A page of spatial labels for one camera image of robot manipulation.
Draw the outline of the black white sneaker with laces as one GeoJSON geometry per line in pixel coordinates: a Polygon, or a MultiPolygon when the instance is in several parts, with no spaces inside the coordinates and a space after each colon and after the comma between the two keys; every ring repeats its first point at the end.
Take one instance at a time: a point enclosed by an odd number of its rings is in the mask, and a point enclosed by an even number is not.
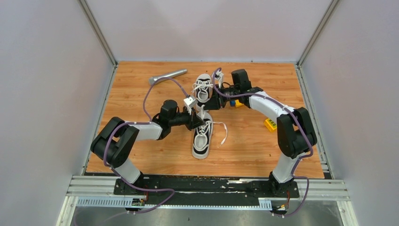
{"type": "Polygon", "coordinates": [[[209,74],[203,73],[199,75],[192,85],[192,93],[195,94],[197,104],[195,106],[197,111],[203,109],[212,96],[213,83],[209,74]]]}

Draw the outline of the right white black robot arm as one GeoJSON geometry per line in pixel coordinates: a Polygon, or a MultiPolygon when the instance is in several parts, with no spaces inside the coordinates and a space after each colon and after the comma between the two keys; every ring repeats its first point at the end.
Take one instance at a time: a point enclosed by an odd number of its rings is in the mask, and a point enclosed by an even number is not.
{"type": "Polygon", "coordinates": [[[217,68],[213,72],[211,82],[214,91],[206,108],[219,110],[227,102],[238,100],[277,125],[281,155],[271,172],[272,181],[268,185],[272,195],[282,196],[287,191],[287,182],[294,179],[299,162],[313,155],[317,137],[310,114],[304,107],[290,107],[272,98],[260,87],[253,87],[244,69],[233,71],[231,76],[233,84],[224,87],[222,69],[217,68]]]}

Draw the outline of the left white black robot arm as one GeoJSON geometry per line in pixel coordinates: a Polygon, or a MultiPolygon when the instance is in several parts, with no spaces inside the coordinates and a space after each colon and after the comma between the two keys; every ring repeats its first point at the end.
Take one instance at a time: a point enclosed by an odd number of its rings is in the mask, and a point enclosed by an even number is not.
{"type": "Polygon", "coordinates": [[[166,100],[150,122],[129,122],[113,117],[92,141],[90,151],[103,160],[105,166],[115,170],[124,178],[126,189],[132,194],[140,194],[144,181],[142,172],[129,159],[129,154],[136,141],[162,140],[173,126],[184,125],[188,130],[204,125],[204,120],[193,108],[183,107],[178,110],[174,100],[166,100]]]}

